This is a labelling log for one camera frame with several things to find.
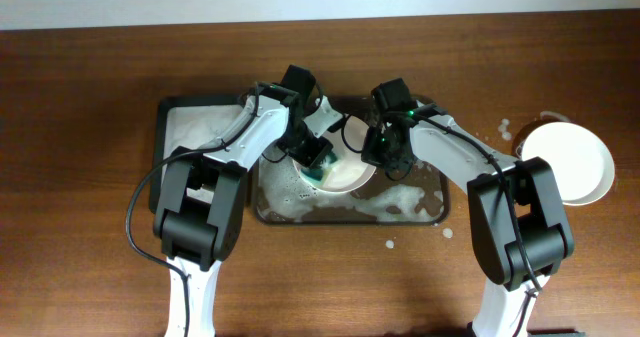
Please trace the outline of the green yellow sponge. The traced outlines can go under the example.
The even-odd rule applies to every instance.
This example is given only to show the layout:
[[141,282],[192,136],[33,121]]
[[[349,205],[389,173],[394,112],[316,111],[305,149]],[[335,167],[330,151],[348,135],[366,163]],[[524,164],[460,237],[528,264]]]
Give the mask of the green yellow sponge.
[[301,175],[313,183],[321,183],[337,160],[337,155],[334,152],[329,152],[318,165],[310,168],[302,167],[300,169]]

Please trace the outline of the pink-white plate with stain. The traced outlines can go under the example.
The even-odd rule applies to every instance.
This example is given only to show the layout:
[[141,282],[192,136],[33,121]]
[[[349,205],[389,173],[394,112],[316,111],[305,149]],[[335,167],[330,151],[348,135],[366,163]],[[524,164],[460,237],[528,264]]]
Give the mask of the pink-white plate with stain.
[[301,175],[302,166],[293,161],[300,178],[313,188],[329,193],[347,193],[363,186],[374,174],[376,168],[361,161],[359,151],[363,147],[368,125],[357,117],[350,117],[344,127],[336,132],[326,132],[338,160],[321,183],[313,183]]

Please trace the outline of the cream plate with stain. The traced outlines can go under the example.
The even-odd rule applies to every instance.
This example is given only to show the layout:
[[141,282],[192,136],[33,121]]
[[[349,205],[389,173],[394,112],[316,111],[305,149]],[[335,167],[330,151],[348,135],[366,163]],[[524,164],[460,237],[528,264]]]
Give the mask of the cream plate with stain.
[[602,199],[612,188],[616,171],[606,144],[585,127],[550,122],[524,139],[521,158],[540,157],[552,168],[565,205],[583,206]]

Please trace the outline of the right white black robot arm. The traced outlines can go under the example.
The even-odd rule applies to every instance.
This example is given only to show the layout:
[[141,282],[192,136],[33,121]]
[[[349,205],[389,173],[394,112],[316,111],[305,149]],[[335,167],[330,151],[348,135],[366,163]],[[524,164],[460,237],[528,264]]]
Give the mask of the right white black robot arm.
[[386,172],[407,172],[420,160],[463,190],[474,255],[486,276],[468,332],[527,335],[544,286],[575,246],[550,165],[490,148],[435,104],[375,113],[361,158]]

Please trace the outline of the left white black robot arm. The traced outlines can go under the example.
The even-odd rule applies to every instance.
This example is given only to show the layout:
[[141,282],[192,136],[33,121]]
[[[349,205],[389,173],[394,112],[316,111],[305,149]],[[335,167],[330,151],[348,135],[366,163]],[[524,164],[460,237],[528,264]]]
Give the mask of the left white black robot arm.
[[324,133],[342,119],[322,98],[306,114],[306,94],[259,83],[230,125],[196,148],[177,147],[153,171],[161,176],[153,233],[170,273],[168,336],[212,336],[216,284],[242,226],[248,173],[270,147],[305,167],[331,149]]

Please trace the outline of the large dark foamy tray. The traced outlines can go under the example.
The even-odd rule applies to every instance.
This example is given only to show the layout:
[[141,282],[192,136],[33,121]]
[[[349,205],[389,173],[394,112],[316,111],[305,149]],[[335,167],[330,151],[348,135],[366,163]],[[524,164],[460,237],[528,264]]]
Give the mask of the large dark foamy tray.
[[424,224],[444,221],[451,209],[448,179],[416,162],[400,181],[377,169],[361,187],[329,193],[305,183],[287,157],[259,160],[252,169],[251,208],[269,224]]

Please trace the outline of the small soapy black tray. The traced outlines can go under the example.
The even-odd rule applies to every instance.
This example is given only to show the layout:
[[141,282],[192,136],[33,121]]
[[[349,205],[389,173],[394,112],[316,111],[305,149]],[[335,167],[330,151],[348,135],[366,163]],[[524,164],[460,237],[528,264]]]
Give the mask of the small soapy black tray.
[[157,110],[153,162],[155,166],[178,147],[197,149],[221,134],[243,107],[233,95],[167,97]]

